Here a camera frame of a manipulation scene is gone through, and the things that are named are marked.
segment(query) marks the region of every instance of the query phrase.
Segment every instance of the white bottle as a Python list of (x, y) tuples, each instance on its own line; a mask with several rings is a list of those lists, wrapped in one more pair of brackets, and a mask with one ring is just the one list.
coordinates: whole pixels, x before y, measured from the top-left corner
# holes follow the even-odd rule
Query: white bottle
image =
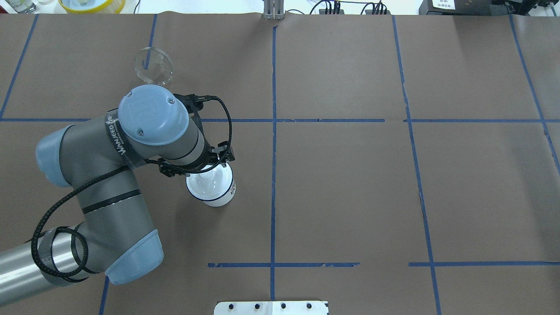
[(220, 207), (230, 202), (236, 190), (234, 174), (228, 163), (206, 173), (188, 174), (186, 187), (193, 197), (210, 207)]
[(17, 13), (33, 13), (37, 9), (32, 0), (6, 0)]

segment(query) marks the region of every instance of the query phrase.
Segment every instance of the yellow container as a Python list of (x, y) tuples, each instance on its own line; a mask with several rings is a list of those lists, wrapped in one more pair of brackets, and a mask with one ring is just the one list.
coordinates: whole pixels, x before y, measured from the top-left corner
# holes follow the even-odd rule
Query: yellow container
[(77, 0), (58, 0), (68, 13), (120, 13), (126, 0), (90, 0), (81, 5)]

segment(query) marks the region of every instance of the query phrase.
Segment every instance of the light blue joint cap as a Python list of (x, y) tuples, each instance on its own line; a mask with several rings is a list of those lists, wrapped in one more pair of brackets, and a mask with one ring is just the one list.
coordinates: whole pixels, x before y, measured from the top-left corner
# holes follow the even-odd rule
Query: light blue joint cap
[(151, 146), (179, 139), (189, 126), (189, 113), (173, 93), (159, 85), (135, 87), (120, 101), (119, 122), (133, 140)]
[(74, 125), (71, 124), (44, 137), (35, 148), (35, 160), (39, 169), (45, 173), (46, 178), (51, 183), (60, 187), (70, 186), (60, 169), (60, 145), (66, 130), (71, 126)]
[(153, 230), (109, 266), (105, 275), (112, 284), (125, 284), (154, 270), (163, 260), (160, 236)]

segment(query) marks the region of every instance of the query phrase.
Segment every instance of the blue tape line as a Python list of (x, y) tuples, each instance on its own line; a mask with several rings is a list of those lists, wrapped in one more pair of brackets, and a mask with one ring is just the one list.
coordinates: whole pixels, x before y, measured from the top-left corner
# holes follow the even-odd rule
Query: blue tape line
[[(203, 118), (202, 122), (227, 122), (225, 118)], [(322, 118), (296, 118), (296, 119), (260, 119), (237, 118), (231, 119), (234, 123), (384, 123), (384, 119), (322, 119)]]
[(279, 123), (384, 123), (384, 119), (323, 119), (323, 118), (296, 118), (278, 119)]
[(2, 118), (0, 122), (87, 122), (89, 118)]
[(109, 291), (109, 277), (105, 276), (105, 284), (103, 285), (103, 294), (101, 295), (101, 305), (99, 306), (99, 315), (103, 315), (105, 311), (105, 301), (107, 300), (107, 291)]
[(37, 19), (39, 19), (39, 15), (35, 15), (33, 24), (31, 24), (31, 29), (29, 30), (29, 34), (27, 35), (27, 40), (25, 41), (24, 48), (21, 51), (20, 60), (17, 62), (16, 70), (13, 72), (12, 81), (10, 82), (10, 86), (8, 87), (8, 91), (6, 92), (6, 97), (4, 98), (4, 103), (2, 104), (2, 109), (0, 109), (0, 118), (4, 116), (4, 112), (6, 111), (6, 106), (8, 105), (10, 94), (12, 94), (13, 85), (16, 83), (17, 74), (20, 71), (21, 62), (24, 61), (25, 52), (27, 51), (27, 47), (29, 46), (29, 42), (31, 41), (31, 36), (33, 36), (35, 25), (37, 25)]
[(219, 262), (209, 263), (208, 268), (270, 268), (269, 262)]
[[(216, 123), (216, 122), (226, 122), (227, 123), (226, 118), (202, 118), (201, 121), (202, 122), (210, 122), (210, 123)], [(234, 123), (271, 123), (272, 119), (239, 118), (239, 119), (231, 119), (231, 122), (234, 122)]]
[(529, 71), (527, 70), (527, 65), (525, 64), (525, 58), (523, 57), (523, 53), (521, 52), (521, 46), (519, 45), (519, 41), (517, 39), (517, 32), (515, 31), (514, 18), (511, 14), (510, 14), (510, 25), (511, 25), (511, 32), (514, 35), (515, 46), (517, 47), (517, 53), (519, 53), (519, 59), (521, 60), (521, 65), (523, 66), (525, 77), (527, 78), (527, 82), (529, 83), (529, 88), (531, 89), (533, 100), (535, 101), (536, 110), (537, 112), (539, 112), (539, 118), (543, 124), (543, 130), (545, 136), (547, 137), (548, 147), (550, 148), (550, 151), (552, 153), (552, 158), (554, 159), (554, 164), (556, 165), (556, 171), (558, 172), (558, 175), (560, 175), (560, 163), (558, 162), (558, 156), (556, 155), (556, 150), (554, 149), (554, 145), (552, 144), (552, 139), (550, 139), (547, 123), (544, 120), (544, 115), (543, 115), (543, 111), (540, 108), (539, 99), (536, 97), (535, 87), (533, 86), (533, 82), (531, 81), (531, 77), (529, 76)]
[[(156, 22), (157, 22), (157, 14), (153, 15), (153, 21), (152, 21), (152, 32), (150, 34), (150, 43), (148, 44), (148, 47), (151, 47), (153, 44), (153, 35), (156, 32)], [(150, 64), (150, 54), (151, 54), (152, 50), (148, 50), (148, 56), (146, 57), (146, 63), (144, 63), (144, 61), (142, 61), (142, 63), (144, 63), (144, 70), (148, 70), (148, 65)]]
[(335, 267), (352, 268), (359, 266), (359, 262), (277, 262), (276, 267), (281, 268), (316, 268), (316, 267)]
[(560, 266), (557, 261), (443, 261), (409, 262), (409, 267), (467, 267), (467, 266)]
[(270, 213), (270, 300), (275, 300), (274, 264), (276, 263), (276, 28), (272, 28), (272, 198)]
[(422, 180), (420, 178), (420, 168), (418, 166), (418, 156), (416, 154), (416, 144), (414, 143), (414, 133), (412, 131), (412, 122), (410, 117), (410, 107), (408, 104), (408, 97), (407, 92), (404, 88), (404, 70), (403, 70), (403, 61), (400, 55), (400, 45), (399, 45), (399, 35), (396, 30), (396, 19), (395, 16), (392, 15), (391, 18), (393, 19), (393, 32), (395, 34), (395, 46), (396, 46), (396, 56), (399, 61), (399, 72), (400, 72), (400, 82), (403, 88), (403, 98), (404, 104), (407, 111), (407, 121), (408, 121), (408, 132), (410, 134), (410, 144), (412, 145), (412, 156), (414, 158), (414, 168), (416, 170), (416, 182), (418, 184), (418, 193), (420, 195), (420, 204), (422, 206), (422, 215), (424, 217), (424, 234), (426, 236), (426, 246), (428, 248), (428, 259), (430, 260), (430, 271), (432, 274), (432, 285), (433, 285), (433, 296), (436, 302), (436, 312), (437, 315), (441, 315), (441, 305), (440, 305), (440, 294), (437, 289), (437, 279), (436, 279), (436, 269), (433, 266), (433, 254), (432, 254), (432, 241), (430, 240), (430, 229), (428, 227), (428, 216), (426, 214), (426, 204), (424, 202), (424, 192), (422, 190)]
[(540, 119), (410, 119), (413, 123), (540, 123)]
[[(275, 262), (278, 268), (314, 268), (314, 267), (334, 267), (352, 268), (359, 266), (359, 262)], [(268, 262), (219, 262), (209, 263), (208, 268), (270, 268)]]

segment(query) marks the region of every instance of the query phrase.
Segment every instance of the table surface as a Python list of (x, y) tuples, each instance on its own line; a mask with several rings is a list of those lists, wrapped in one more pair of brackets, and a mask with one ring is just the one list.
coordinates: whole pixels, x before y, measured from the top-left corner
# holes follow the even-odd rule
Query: table surface
[[(303, 13), (310, 13), (311, 9), (319, 0), (284, 0), (284, 10), (296, 9)], [(138, 2), (127, 0), (125, 2), (122, 13), (133, 13)], [(386, 0), (383, 1), (387, 5), (389, 11), (394, 15), (417, 15), (418, 8), (422, 0)], [(16, 13), (10, 6), (6, 4), (6, 0), (0, 0), (0, 6), (4, 7), (10, 13)], [(314, 13), (319, 13), (318, 9), (326, 6), (320, 4)], [(341, 9), (345, 14), (360, 14), (363, 4), (342, 3)], [(161, 13), (165, 11), (179, 13), (251, 13), (263, 12), (262, 0), (140, 0), (140, 4), (136, 13)], [(50, 4), (37, 3), (36, 13), (66, 13), (66, 11), (53, 1)], [(537, 7), (532, 9), (532, 16), (553, 16), (552, 10), (549, 8)]]
[[(212, 314), (271, 299), (327, 300), (331, 314), (560, 313), (560, 36), (542, 32), (559, 27), (0, 15), (0, 251), (69, 191), (39, 172), (37, 142), (142, 84), (143, 47), (170, 55), (171, 91), (226, 102), (237, 157), (236, 196), (218, 209), (182, 177), (135, 171), (165, 252), (145, 277), (104, 291), (93, 276), (0, 313)], [(218, 104), (201, 116), (210, 143), (226, 139)], [(81, 220), (71, 200), (48, 228)]]

